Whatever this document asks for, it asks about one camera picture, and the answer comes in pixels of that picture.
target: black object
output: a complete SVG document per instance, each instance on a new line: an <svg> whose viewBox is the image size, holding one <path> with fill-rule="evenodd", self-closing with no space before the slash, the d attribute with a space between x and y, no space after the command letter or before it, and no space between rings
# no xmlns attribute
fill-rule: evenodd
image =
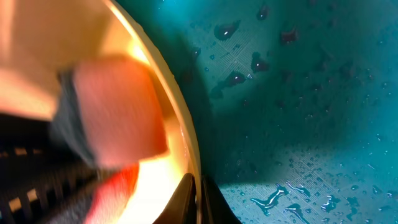
<svg viewBox="0 0 398 224"><path fill-rule="evenodd" d="M0 114L0 224L82 223L95 187L111 175L91 169L67 146L52 145L48 128L48 122ZM203 224L240 223L213 180L204 177L202 188ZM196 220L195 179L185 174L154 223Z"/></svg>
<svg viewBox="0 0 398 224"><path fill-rule="evenodd" d="M155 224L191 224L197 219L195 179L185 174Z"/></svg>
<svg viewBox="0 0 398 224"><path fill-rule="evenodd" d="M202 223L241 223L229 209L228 203L216 183L210 177L203 177L202 183Z"/></svg>

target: water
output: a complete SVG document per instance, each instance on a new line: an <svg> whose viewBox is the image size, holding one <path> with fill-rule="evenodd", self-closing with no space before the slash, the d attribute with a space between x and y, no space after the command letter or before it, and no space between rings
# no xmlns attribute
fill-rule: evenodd
<svg viewBox="0 0 398 224"><path fill-rule="evenodd" d="M322 211L329 213L336 208L337 203L339 203L340 201L340 199L335 198L333 195L328 195L328 201L327 203L321 205L321 209Z"/></svg>
<svg viewBox="0 0 398 224"><path fill-rule="evenodd" d="M257 12L257 19L259 21L263 21L264 19L267 19L268 16L268 10L269 8L267 7L267 5L265 3L262 4L262 6L260 7L259 11Z"/></svg>
<svg viewBox="0 0 398 224"><path fill-rule="evenodd" d="M246 77L240 72L231 72L229 76L222 82L219 82L210 93L210 97L214 99L222 98L224 88L231 88L246 81Z"/></svg>
<svg viewBox="0 0 398 224"><path fill-rule="evenodd" d="M280 42L281 44L290 44L297 40L298 33L296 27L294 27L289 32L282 32L280 33Z"/></svg>
<svg viewBox="0 0 398 224"><path fill-rule="evenodd" d="M356 208L354 208L354 207L351 207L351 209L350 209L350 214L348 214L346 217L347 217L347 219L349 220L349 221L353 221L353 215L355 215L355 214L357 214L358 213L358 209L356 209Z"/></svg>
<svg viewBox="0 0 398 224"><path fill-rule="evenodd" d="M376 185L373 185L373 186L372 186L372 190L373 190L373 193L374 193L375 195L378 195L378 194L381 194L381 193L382 193L382 190L381 190L379 187L377 187Z"/></svg>
<svg viewBox="0 0 398 224"><path fill-rule="evenodd" d="M259 52L254 52L251 56L251 70L253 71L253 73L265 72L269 69L269 64L261 59L260 56L261 55Z"/></svg>
<svg viewBox="0 0 398 224"><path fill-rule="evenodd" d="M219 40L228 40L239 28L241 21L235 21L230 24L217 25L214 28L214 36Z"/></svg>
<svg viewBox="0 0 398 224"><path fill-rule="evenodd" d="M351 190L358 190L359 189L359 186L358 185L353 185L352 187L351 187Z"/></svg>
<svg viewBox="0 0 398 224"><path fill-rule="evenodd" d="M379 211L380 212L385 212L385 211L390 210L390 209L391 209L391 206L385 205L385 206L380 207Z"/></svg>
<svg viewBox="0 0 398 224"><path fill-rule="evenodd" d="M192 49L191 55L192 55L192 61L193 61L193 62L196 62L196 61L197 61L197 59L198 59L200 53L201 53L201 48L200 48L200 47L194 47L194 48Z"/></svg>
<svg viewBox="0 0 398 224"><path fill-rule="evenodd" d="M276 186L277 186L276 191L273 194L271 194L266 201L262 201L262 200L259 200L259 199L256 199L256 198L251 198L250 199L252 202L256 203L256 205L258 207L261 208L262 212L266 216L270 215L268 210L270 210L270 209L274 208L276 205L278 205L278 199L281 196L289 194L289 191L285 187L282 187L279 184L276 184Z"/></svg>
<svg viewBox="0 0 398 224"><path fill-rule="evenodd" d="M329 223L351 223L352 208L358 211L352 223L394 223L397 0L118 2L178 81L195 125L203 174L220 187L257 184L270 190L266 185L281 179L303 184L311 197L291 203L308 203L312 213L303 213L310 223L326 216ZM253 53L267 70L252 69ZM232 72L244 79L228 86ZM238 159L239 168L223 165ZM354 185L359 189L351 190ZM234 202L231 192L223 193ZM268 197L259 193L260 199ZM338 203L312 220L326 195L347 205ZM391 209L378 211L386 205ZM285 206L279 200L275 207ZM246 216L259 217L259 223L273 219L252 210Z"/></svg>
<svg viewBox="0 0 398 224"><path fill-rule="evenodd" d="M299 187L293 187L292 184L290 184L290 182L286 182L286 184L293 190L296 190L298 193L307 196L307 197L311 197L311 193L309 190L307 190L303 185L300 185Z"/></svg>
<svg viewBox="0 0 398 224"><path fill-rule="evenodd" d="M295 203L287 208L285 208L285 212L291 212L293 213L298 219L300 219L304 224L309 224L308 221L303 216L303 212L301 211L300 205Z"/></svg>

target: teal surface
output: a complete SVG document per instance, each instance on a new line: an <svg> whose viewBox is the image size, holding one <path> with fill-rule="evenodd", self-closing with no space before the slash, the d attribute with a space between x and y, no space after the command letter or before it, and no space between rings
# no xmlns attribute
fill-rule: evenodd
<svg viewBox="0 0 398 224"><path fill-rule="evenodd" d="M243 223L398 223L397 0L118 2L175 74L203 173Z"/></svg>

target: gray fabric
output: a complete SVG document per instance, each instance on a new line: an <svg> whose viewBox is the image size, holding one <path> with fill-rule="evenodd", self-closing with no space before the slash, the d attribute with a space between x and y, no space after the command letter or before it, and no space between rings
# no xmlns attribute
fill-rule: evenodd
<svg viewBox="0 0 398 224"><path fill-rule="evenodd" d="M47 224L84 223L90 210L93 196L80 198L79 201L53 217Z"/></svg>
<svg viewBox="0 0 398 224"><path fill-rule="evenodd" d="M59 100L57 113L50 126L50 137L55 142L65 142L89 166L95 166L95 158L87 142L80 119L80 108L75 87L73 85L73 71L59 76L62 95Z"/></svg>

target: red object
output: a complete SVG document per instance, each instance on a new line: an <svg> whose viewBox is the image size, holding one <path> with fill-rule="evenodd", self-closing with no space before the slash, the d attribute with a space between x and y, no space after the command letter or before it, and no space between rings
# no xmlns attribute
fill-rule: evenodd
<svg viewBox="0 0 398 224"><path fill-rule="evenodd" d="M134 165L99 186L95 191L85 224L116 223L135 191L138 173L139 165Z"/></svg>
<svg viewBox="0 0 398 224"><path fill-rule="evenodd" d="M77 66L73 83L98 166L125 167L167 150L154 76L147 65L122 55Z"/></svg>

